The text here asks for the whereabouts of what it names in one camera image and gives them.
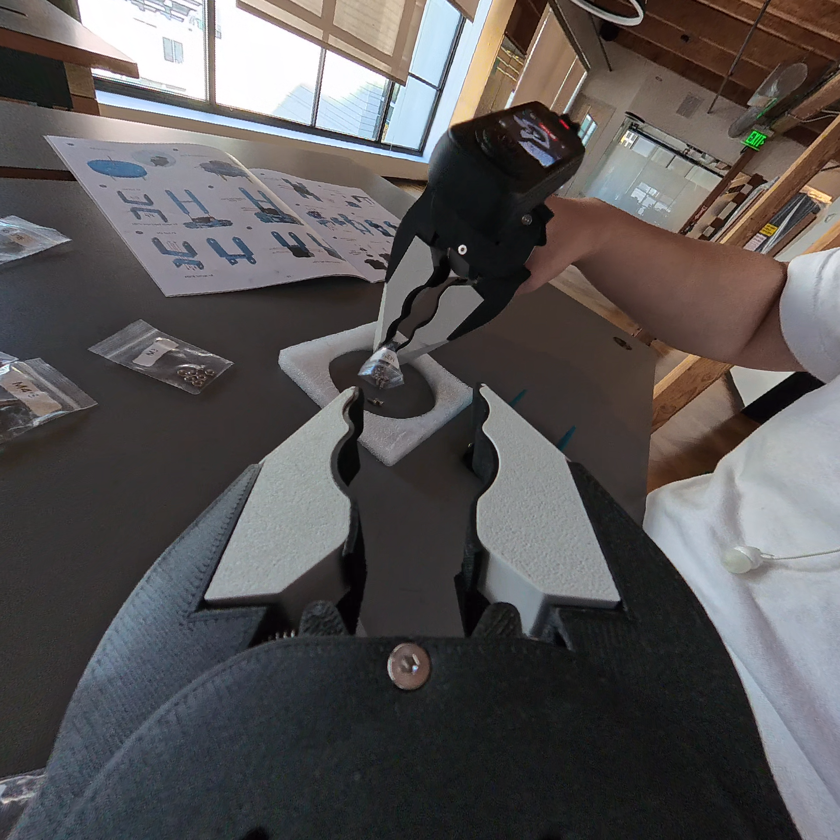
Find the small clear screw bag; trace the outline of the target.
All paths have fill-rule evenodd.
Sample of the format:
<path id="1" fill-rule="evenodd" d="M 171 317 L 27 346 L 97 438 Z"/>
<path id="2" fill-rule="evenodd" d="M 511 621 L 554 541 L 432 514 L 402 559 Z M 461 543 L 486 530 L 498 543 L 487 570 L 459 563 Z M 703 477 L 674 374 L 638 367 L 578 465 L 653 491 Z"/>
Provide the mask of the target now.
<path id="1" fill-rule="evenodd" d="M 391 390 L 404 384 L 404 375 L 395 347 L 383 344 L 364 362 L 359 378 L 380 391 Z"/>

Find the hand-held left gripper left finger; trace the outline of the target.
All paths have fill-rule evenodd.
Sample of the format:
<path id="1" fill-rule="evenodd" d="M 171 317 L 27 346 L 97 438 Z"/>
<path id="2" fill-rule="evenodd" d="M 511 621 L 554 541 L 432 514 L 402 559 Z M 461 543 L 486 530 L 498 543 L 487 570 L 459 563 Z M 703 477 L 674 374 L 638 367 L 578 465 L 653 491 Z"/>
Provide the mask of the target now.
<path id="1" fill-rule="evenodd" d="M 363 426 L 364 397 L 352 386 L 262 460 L 207 604 L 274 605 L 298 627 L 311 602 L 328 601 L 356 633 L 366 563 L 349 484 L 361 467 Z"/>

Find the small clear parts bag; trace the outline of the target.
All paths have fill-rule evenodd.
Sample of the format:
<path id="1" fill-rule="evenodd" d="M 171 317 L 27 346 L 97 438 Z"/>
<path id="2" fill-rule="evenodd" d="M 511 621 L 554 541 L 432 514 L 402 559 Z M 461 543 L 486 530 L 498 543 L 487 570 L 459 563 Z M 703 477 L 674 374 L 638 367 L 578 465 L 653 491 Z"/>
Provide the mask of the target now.
<path id="1" fill-rule="evenodd" d="M 51 227 L 21 217 L 1 218 L 1 265 L 65 245 L 71 239 Z"/>

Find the clear bag of screws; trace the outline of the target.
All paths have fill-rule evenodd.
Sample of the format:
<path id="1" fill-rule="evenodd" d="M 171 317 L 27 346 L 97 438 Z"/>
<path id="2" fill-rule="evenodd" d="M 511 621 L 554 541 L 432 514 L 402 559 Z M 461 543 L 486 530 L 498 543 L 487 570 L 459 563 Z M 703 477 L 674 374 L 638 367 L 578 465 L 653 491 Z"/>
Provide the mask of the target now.
<path id="1" fill-rule="evenodd" d="M 1 353 L 1 445 L 98 403 L 43 359 Z"/>
<path id="2" fill-rule="evenodd" d="M 1 829 L 11 831 L 27 805 L 40 790 L 46 778 L 45 769 L 31 770 L 1 779 Z"/>

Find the large window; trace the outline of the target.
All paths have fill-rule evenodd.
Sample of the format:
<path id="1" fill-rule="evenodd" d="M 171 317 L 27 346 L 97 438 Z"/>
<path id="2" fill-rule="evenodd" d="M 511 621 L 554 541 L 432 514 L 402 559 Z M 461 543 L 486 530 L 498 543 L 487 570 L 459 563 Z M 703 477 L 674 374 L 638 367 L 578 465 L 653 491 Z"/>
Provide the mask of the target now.
<path id="1" fill-rule="evenodd" d="M 81 1 L 81 22 L 139 77 L 95 70 L 100 103 L 219 125 L 290 130 L 421 154 L 464 29 L 426 2 L 406 83 L 250 14 L 237 2 Z"/>

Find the beige roller blind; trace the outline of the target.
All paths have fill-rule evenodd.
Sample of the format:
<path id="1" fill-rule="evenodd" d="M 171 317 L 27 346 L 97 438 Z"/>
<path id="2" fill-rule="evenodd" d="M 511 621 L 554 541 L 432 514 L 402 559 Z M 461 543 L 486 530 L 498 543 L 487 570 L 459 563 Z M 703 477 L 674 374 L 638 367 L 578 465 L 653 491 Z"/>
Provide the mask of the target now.
<path id="1" fill-rule="evenodd" d="M 425 1 L 239 1 L 237 7 L 404 85 Z"/>

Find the wooden-edged neighbouring desk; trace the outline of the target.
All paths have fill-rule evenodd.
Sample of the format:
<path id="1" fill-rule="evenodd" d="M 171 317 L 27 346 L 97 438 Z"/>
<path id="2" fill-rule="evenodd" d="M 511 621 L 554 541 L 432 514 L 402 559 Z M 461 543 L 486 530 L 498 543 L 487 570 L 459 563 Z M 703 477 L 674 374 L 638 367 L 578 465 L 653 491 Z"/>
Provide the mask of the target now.
<path id="1" fill-rule="evenodd" d="M 99 115 L 93 69 L 139 78 L 137 63 L 77 16 L 77 2 L 1 2 L 3 101 Z"/>

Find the open instruction booklet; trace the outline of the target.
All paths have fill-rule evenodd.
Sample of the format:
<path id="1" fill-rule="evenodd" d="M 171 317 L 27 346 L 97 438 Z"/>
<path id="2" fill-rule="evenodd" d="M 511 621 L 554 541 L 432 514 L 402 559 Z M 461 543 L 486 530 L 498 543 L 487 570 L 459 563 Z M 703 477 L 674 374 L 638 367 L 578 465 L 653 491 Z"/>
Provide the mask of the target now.
<path id="1" fill-rule="evenodd" d="M 45 139 L 168 297 L 385 277 L 400 220 L 360 188 L 194 143 Z"/>

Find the person's right forearm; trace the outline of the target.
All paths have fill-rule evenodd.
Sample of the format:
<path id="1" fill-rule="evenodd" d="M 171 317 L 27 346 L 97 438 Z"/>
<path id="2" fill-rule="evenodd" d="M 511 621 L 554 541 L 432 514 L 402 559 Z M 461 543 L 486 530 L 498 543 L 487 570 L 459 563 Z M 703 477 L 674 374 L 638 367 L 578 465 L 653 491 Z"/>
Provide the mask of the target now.
<path id="1" fill-rule="evenodd" d="M 616 274 L 614 288 L 601 292 L 609 301 L 688 354 L 755 370 L 804 370 L 781 329 L 786 264 L 621 212 L 605 258 Z"/>

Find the white foam square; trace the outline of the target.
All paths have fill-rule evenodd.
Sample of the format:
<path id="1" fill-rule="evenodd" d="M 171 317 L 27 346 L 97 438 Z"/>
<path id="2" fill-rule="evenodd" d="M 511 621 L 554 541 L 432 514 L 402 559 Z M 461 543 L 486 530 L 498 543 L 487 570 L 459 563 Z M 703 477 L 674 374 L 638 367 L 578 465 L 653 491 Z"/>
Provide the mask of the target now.
<path id="1" fill-rule="evenodd" d="M 332 362 L 354 351 L 372 352 L 375 323 L 298 343 L 280 351 L 279 367 L 320 407 L 328 405 L 347 385 L 336 385 L 329 371 Z M 473 399 L 473 390 L 425 355 L 407 364 L 431 388 L 434 406 L 408 418 L 393 418 L 364 410 L 360 443 L 384 465 L 393 466 L 416 446 L 435 434 Z"/>

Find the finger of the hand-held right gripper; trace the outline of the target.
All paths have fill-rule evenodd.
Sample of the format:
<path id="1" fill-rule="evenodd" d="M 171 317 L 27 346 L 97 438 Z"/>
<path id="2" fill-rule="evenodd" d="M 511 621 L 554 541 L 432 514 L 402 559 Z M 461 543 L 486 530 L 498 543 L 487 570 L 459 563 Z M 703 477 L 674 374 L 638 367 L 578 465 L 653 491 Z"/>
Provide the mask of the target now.
<path id="1" fill-rule="evenodd" d="M 439 265 L 448 265 L 444 251 L 430 248 L 415 237 L 400 259 L 391 278 L 385 282 L 374 334 L 374 350 L 387 341 L 389 328 L 396 323 L 394 341 L 403 343 L 399 356 L 422 356 L 434 347 L 422 337 L 423 325 L 438 307 L 438 299 L 448 283 L 448 269 L 437 276 Z"/>
<path id="2" fill-rule="evenodd" d="M 483 298 L 472 282 L 451 277 L 440 287 L 417 296 L 412 312 L 397 329 L 401 364 L 430 353 L 449 341 L 450 334 L 478 308 Z"/>

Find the person's right hand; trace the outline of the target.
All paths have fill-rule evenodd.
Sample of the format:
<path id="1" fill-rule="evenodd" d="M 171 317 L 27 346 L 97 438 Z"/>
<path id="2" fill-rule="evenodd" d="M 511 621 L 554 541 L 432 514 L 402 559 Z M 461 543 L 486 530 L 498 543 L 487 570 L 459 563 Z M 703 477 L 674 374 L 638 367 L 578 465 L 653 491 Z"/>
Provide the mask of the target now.
<path id="1" fill-rule="evenodd" d="M 551 196 L 546 202 L 552 217 L 545 228 L 546 242 L 527 261 L 529 277 L 518 294 L 548 284 L 571 266 L 600 292 L 615 286 L 616 274 L 606 263 L 613 252 L 611 229 L 623 213 L 595 198 Z"/>

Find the clear bag of nuts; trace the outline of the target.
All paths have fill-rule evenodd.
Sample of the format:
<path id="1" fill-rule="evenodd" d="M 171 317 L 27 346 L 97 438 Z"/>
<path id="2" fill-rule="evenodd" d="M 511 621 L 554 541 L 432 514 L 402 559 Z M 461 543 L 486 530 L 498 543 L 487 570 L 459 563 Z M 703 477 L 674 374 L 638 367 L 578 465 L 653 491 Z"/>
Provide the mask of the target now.
<path id="1" fill-rule="evenodd" d="M 157 381 L 197 395 L 233 362 L 175 339 L 138 320 L 91 346 L 89 351 Z"/>

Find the person's white shirt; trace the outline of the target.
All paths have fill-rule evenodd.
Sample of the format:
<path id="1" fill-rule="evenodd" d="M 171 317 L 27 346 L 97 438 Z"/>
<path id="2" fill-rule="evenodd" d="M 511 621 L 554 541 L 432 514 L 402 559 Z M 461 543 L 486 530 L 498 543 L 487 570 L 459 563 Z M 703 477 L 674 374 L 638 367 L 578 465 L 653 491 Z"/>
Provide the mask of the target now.
<path id="1" fill-rule="evenodd" d="M 736 546 L 774 556 L 838 547 L 838 303 L 838 249 L 792 260 L 782 333 L 823 386 L 772 416 L 711 474 L 651 493 L 644 518 L 727 646 L 804 838 L 839 837 L 838 553 L 748 574 L 731 574 L 721 558 Z"/>

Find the white clip-on microphone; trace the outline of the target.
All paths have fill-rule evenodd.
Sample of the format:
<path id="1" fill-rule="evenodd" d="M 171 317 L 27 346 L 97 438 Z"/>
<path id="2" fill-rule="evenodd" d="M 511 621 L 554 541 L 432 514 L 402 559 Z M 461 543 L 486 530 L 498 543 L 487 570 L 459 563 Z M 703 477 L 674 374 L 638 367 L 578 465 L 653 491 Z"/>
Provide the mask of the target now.
<path id="1" fill-rule="evenodd" d="M 762 551 L 753 546 L 739 545 L 730 548 L 721 557 L 721 565 L 731 574 L 748 574 L 763 566 L 788 568 L 793 564 L 821 563 L 838 560 L 839 548 L 793 555 L 778 555 Z"/>

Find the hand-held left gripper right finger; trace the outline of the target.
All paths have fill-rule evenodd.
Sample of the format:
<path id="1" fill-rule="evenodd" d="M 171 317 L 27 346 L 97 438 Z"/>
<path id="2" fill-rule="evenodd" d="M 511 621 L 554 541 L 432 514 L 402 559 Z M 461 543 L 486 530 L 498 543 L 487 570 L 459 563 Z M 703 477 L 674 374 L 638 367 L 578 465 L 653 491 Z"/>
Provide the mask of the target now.
<path id="1" fill-rule="evenodd" d="M 505 602 L 521 630 L 540 638 L 558 606 L 612 610 L 621 597 L 566 457 L 479 384 L 467 463 L 473 500 L 456 591 L 466 636 L 489 604 Z"/>

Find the dark desk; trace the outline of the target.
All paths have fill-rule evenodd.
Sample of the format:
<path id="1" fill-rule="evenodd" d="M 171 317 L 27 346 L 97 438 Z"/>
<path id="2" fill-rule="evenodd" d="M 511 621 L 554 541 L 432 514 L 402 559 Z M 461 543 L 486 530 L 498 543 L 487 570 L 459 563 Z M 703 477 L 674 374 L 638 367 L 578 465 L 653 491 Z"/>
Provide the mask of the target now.
<path id="1" fill-rule="evenodd" d="M 281 349 L 374 321 L 382 284 L 326 277 L 165 297 L 65 169 L 47 135 L 224 150 L 248 168 L 359 187 L 394 215 L 413 199 L 338 152 L 227 140 L 2 102 L 2 216 L 71 242 L 2 268 L 2 350 L 43 358 L 98 404 L 2 451 L 2 778 L 45 765 L 81 674 L 152 563 L 244 470 L 318 407 L 278 366 Z M 233 368 L 202 395 L 128 371 L 89 347 L 136 319 Z M 487 383 L 585 465 L 637 521 L 644 511 L 655 353 L 555 287 L 514 301 L 434 357 Z M 368 561 L 372 635 L 460 635 L 459 570 L 476 477 L 461 463 L 469 412 L 384 467 L 364 449 L 351 490 Z"/>

